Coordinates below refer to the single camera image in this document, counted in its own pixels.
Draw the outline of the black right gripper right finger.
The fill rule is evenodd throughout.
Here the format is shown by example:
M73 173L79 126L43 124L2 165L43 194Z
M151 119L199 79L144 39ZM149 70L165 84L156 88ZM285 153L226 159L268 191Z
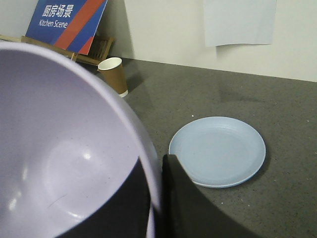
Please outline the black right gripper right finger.
M166 238L258 238L213 205L194 185L175 155L162 160Z

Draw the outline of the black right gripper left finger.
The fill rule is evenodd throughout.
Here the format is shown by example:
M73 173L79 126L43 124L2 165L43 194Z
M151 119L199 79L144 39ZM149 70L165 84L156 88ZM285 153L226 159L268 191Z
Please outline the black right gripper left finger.
M96 212L64 232L60 238L144 238L150 192L138 160L117 192Z

